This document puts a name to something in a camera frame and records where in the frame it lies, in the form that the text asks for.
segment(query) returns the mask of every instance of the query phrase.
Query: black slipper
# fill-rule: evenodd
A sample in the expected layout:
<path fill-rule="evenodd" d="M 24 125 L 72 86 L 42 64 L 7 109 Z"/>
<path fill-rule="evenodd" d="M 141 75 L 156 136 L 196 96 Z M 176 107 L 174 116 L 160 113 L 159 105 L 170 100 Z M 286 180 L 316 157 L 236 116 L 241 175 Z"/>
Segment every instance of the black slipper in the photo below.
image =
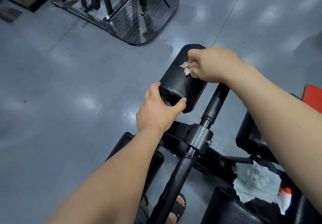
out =
<path fill-rule="evenodd" d="M 185 197 L 182 193 L 179 193 L 179 196 L 181 196 L 181 198 L 183 198 L 183 201 L 184 201 L 184 206 L 182 206 L 177 200 L 175 201 L 175 204 L 172 206 L 172 209 L 171 209 L 171 212 L 173 214 L 176 215 L 177 217 L 177 222 L 179 221 L 179 219 L 181 218 L 184 210 L 185 210 L 185 207 L 187 205 L 187 202 L 185 201 Z"/>

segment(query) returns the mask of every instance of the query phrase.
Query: screw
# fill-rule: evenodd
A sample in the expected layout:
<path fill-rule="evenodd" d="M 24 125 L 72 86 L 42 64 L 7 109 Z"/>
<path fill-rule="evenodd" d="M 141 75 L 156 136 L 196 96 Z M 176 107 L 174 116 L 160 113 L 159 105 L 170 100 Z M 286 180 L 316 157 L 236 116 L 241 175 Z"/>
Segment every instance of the screw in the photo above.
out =
<path fill-rule="evenodd" d="M 211 141 L 211 140 L 206 140 L 206 144 L 207 144 L 208 146 L 210 146 L 210 145 L 212 145 L 212 141 Z"/>

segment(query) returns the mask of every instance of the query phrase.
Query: black padded roller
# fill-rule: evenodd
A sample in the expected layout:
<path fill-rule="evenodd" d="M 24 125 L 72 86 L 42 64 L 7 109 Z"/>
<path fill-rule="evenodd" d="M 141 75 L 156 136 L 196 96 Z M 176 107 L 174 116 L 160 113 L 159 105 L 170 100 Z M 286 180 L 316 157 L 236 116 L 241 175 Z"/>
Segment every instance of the black padded roller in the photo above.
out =
<path fill-rule="evenodd" d="M 187 99 L 187 106 L 183 113 L 191 112 L 194 109 L 207 85 L 205 81 L 192 78 L 191 75 L 186 76 L 184 69 L 180 67 L 188 61 L 190 49 L 205 49 L 205 47 L 199 44 L 184 46 L 161 78 L 161 86 L 159 87 L 161 98 L 167 105 L 174 106 L 181 98 Z"/>

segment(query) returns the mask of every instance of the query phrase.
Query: gray floor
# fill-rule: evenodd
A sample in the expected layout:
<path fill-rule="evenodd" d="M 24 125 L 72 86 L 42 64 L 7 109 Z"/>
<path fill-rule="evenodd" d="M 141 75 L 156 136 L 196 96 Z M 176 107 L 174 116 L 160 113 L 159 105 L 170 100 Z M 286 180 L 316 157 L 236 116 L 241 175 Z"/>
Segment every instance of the gray floor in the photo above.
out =
<path fill-rule="evenodd" d="M 235 50 L 274 83 L 301 96 L 322 87 L 322 0 L 180 0 L 178 13 L 150 44 L 127 45 L 45 3 L 14 24 L 0 21 L 0 223 L 43 223 L 98 168 L 125 132 L 145 90 L 189 43 Z M 193 112 L 199 122 L 215 84 Z M 247 155 L 234 139 L 246 108 L 230 92 L 215 125 L 214 149 Z M 177 158 L 148 191 L 152 209 Z M 192 170 L 181 223 L 199 223 L 217 182 Z"/>

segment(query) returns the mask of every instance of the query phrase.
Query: red seat pad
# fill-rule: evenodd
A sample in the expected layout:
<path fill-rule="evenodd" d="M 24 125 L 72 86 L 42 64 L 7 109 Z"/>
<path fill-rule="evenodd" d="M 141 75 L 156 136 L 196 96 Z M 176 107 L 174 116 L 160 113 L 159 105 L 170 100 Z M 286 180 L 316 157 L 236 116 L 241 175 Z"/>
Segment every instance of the red seat pad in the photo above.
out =
<path fill-rule="evenodd" d="M 313 85 L 306 85 L 302 100 L 315 110 L 322 113 L 322 89 Z"/>

